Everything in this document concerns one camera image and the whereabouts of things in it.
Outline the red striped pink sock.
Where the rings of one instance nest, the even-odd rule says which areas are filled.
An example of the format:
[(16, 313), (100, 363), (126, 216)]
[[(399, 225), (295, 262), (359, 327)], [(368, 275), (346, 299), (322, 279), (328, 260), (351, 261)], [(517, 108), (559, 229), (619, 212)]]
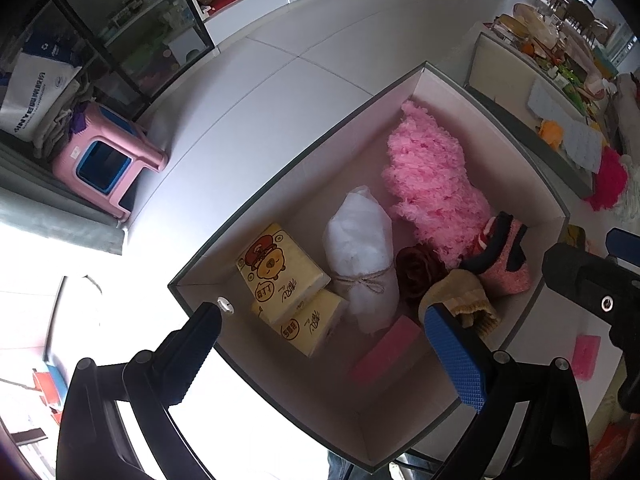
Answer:
[(474, 274), (491, 297), (527, 292), (532, 286), (522, 240), (527, 226), (500, 211), (477, 235), (460, 268)]

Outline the dark red rose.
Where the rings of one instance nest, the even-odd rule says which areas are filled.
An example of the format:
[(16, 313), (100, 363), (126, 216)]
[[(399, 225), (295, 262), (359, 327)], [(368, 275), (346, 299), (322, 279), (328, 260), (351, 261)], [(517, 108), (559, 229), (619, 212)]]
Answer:
[(413, 311), (418, 310), (426, 292), (448, 274), (434, 249), (425, 244), (402, 248), (395, 268), (400, 302)]

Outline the magenta fluffy plush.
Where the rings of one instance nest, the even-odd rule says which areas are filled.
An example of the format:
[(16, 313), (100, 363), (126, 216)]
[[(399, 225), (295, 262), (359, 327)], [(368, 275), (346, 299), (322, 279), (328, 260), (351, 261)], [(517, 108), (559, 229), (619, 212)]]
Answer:
[(599, 172), (593, 179), (593, 194), (586, 199), (593, 211), (612, 209), (623, 194), (628, 181), (620, 154), (609, 146), (602, 150)]

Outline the orange yarn ball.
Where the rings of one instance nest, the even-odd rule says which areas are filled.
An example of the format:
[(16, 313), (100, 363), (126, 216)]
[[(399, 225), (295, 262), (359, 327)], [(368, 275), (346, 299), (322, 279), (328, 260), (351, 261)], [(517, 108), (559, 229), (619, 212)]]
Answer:
[(538, 136), (553, 151), (559, 151), (564, 136), (563, 127), (554, 120), (544, 119), (538, 129)]

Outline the large green-edged storage box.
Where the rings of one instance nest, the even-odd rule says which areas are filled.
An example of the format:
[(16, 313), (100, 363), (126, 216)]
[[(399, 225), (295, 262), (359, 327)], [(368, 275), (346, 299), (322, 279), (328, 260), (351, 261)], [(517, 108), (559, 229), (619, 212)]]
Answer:
[[(306, 434), (375, 470), (457, 405), (425, 335), (428, 297), (472, 281), (510, 344), (568, 212), (512, 134), (423, 66), (347, 117), (255, 193), (169, 287), (188, 312), (226, 300), (217, 352)], [(525, 256), (515, 292), (492, 276)]]

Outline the pink plastic stool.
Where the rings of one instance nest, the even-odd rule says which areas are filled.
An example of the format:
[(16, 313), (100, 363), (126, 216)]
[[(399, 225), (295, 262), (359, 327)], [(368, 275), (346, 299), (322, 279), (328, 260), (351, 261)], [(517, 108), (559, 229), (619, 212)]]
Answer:
[(130, 210), (122, 198), (134, 180), (145, 169), (163, 171), (167, 162), (138, 124), (87, 101), (74, 108), (68, 142), (53, 159), (52, 172), (78, 196), (125, 221)]

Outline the yellow capybara tissue pack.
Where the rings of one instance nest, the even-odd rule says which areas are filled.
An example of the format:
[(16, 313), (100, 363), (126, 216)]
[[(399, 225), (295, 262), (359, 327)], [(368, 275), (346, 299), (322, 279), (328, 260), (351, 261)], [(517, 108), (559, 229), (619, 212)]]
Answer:
[(286, 322), (330, 282), (329, 275), (277, 223), (267, 226), (235, 265), (258, 315), (270, 325)]

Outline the beige knitted pouch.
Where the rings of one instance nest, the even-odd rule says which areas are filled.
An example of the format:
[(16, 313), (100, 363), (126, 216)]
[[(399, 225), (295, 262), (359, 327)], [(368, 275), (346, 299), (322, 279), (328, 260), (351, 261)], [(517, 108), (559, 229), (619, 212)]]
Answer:
[(480, 280), (471, 272), (454, 269), (432, 285), (419, 304), (419, 320), (425, 324), (426, 310), (443, 304), (462, 328), (472, 328), (485, 339), (500, 324), (501, 318), (491, 305)]

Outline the pink knitted item olive ends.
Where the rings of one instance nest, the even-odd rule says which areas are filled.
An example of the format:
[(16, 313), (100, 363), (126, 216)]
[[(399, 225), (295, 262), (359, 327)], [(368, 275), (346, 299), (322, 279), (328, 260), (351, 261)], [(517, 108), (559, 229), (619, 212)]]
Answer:
[(588, 252), (589, 250), (589, 240), (586, 231), (581, 226), (576, 226), (576, 224), (569, 224), (566, 227), (563, 242), (583, 252)]

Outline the light blue cloth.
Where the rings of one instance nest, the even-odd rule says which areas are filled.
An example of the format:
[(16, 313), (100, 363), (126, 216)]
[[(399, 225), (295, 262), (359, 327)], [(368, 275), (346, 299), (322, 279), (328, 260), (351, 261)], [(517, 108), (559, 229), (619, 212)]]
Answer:
[(597, 174), (601, 167), (602, 134), (569, 114), (550, 96), (540, 80), (530, 89), (528, 108), (540, 119), (554, 122), (562, 129), (561, 146), (579, 167)]

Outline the white printed bag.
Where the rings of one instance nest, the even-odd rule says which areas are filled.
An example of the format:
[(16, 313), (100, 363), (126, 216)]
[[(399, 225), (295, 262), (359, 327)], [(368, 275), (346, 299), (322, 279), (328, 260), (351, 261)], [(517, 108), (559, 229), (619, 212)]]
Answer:
[(17, 55), (1, 103), (1, 129), (34, 140), (44, 115), (81, 69), (78, 57), (51, 37), (33, 32)]

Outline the white green fluffy cloth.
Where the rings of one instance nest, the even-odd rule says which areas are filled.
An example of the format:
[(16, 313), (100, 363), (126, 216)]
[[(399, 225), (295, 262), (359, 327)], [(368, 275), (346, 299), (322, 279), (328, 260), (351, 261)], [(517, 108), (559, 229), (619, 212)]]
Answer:
[(613, 207), (615, 218), (623, 223), (632, 223), (639, 220), (640, 211), (640, 172), (627, 154), (620, 158), (620, 163), (627, 173), (627, 183)]

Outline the white grey sofa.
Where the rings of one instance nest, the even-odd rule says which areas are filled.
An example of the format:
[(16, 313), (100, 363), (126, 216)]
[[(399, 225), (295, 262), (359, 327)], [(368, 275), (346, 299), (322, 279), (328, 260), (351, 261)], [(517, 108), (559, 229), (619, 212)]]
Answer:
[(608, 100), (604, 112), (605, 136), (620, 155), (628, 155), (639, 163), (640, 110), (639, 72), (619, 74), (616, 92)]

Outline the white bundle with rope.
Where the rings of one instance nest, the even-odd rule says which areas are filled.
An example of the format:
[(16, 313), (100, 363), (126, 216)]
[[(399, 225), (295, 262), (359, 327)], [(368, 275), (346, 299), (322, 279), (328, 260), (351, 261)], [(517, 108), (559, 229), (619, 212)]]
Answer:
[(392, 324), (399, 304), (392, 220), (370, 188), (346, 194), (323, 233), (323, 248), (336, 292), (361, 333)]

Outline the shallow green tray box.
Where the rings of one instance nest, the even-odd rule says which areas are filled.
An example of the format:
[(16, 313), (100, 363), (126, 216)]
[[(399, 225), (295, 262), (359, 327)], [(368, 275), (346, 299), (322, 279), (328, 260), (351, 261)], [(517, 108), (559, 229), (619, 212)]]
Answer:
[(478, 36), (465, 87), (578, 197), (587, 198), (593, 194), (595, 174), (576, 165), (562, 146), (559, 151), (553, 151), (538, 136), (542, 119), (527, 106), (535, 80), (541, 81), (552, 99), (571, 118), (586, 124), (586, 118), (570, 104), (566, 95), (532, 62), (527, 61), (524, 54), (490, 32)]

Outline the light pink fluffy plush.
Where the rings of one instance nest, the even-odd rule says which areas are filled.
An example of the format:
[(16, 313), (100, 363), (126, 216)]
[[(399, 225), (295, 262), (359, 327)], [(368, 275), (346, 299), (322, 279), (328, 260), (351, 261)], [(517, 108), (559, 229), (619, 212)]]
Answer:
[(382, 172), (396, 197), (393, 214), (412, 223), (416, 240), (454, 269), (491, 216), (488, 200), (469, 180), (460, 142), (413, 100), (401, 111)]

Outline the pink sponge block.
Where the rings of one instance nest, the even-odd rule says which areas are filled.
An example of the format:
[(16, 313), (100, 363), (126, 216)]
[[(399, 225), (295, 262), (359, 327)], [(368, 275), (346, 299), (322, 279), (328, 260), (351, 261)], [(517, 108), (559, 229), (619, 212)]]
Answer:
[(577, 380), (588, 382), (596, 369), (601, 337), (581, 334), (576, 337), (572, 370)]
[(401, 315), (384, 336), (349, 371), (358, 385), (375, 382), (388, 372), (420, 336), (421, 329), (408, 316)]

